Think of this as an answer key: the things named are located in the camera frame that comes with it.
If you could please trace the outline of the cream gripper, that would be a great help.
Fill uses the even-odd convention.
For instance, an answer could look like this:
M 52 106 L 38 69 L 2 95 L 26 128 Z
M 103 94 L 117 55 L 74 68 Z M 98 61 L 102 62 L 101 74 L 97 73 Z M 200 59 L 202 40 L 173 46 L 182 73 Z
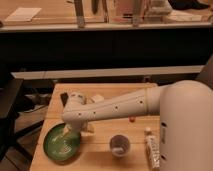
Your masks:
M 74 125 L 74 124 L 66 124 L 66 126 L 63 129 L 63 136 L 69 134 L 70 132 L 82 132 L 82 131 L 87 131 L 87 123 L 83 123 L 80 125 Z

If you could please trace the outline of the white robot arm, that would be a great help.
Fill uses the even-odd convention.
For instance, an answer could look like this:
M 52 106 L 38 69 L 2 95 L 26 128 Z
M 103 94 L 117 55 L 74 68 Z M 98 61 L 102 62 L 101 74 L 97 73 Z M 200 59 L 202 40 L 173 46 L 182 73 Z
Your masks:
M 90 121 L 158 115 L 160 171 L 213 171 L 213 89 L 194 80 L 86 104 L 69 95 L 62 119 L 76 132 Z

